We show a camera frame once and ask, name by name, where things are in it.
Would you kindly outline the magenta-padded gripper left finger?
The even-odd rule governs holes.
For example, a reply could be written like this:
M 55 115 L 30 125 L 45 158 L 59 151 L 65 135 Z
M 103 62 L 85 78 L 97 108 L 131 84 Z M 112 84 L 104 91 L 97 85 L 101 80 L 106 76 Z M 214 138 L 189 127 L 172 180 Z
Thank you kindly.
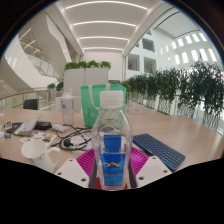
M 77 159 L 67 159 L 55 174 L 78 186 L 94 189 L 97 177 L 94 150 L 86 151 Z

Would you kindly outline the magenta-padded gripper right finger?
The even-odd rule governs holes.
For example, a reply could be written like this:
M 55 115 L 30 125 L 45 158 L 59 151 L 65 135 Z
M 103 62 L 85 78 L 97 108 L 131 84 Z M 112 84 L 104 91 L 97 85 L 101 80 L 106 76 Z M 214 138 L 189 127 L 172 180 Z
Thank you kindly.
M 146 186 L 170 174 L 171 171 L 157 156 L 147 156 L 139 149 L 131 149 L 129 162 L 131 188 Z

